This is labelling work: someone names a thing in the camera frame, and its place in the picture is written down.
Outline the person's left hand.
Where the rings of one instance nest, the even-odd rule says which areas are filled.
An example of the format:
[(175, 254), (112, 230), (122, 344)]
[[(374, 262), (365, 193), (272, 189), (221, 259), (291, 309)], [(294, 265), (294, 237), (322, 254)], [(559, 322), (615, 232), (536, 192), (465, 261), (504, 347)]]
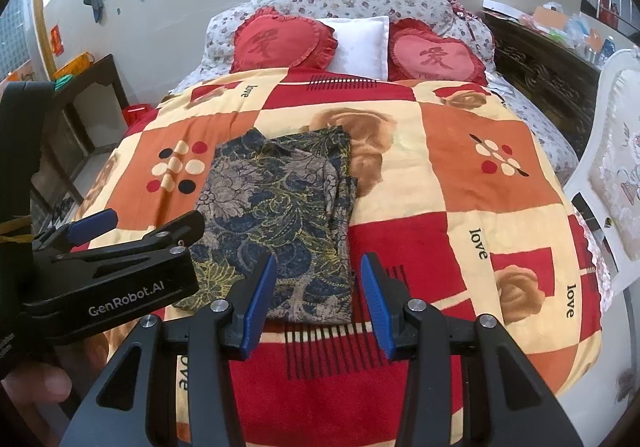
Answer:
[(107, 353), (102, 333), (58, 346), (38, 333), (21, 334), (12, 370), (1, 380), (1, 444), (57, 446), (64, 413), (41, 409), (84, 398), (106, 365)]

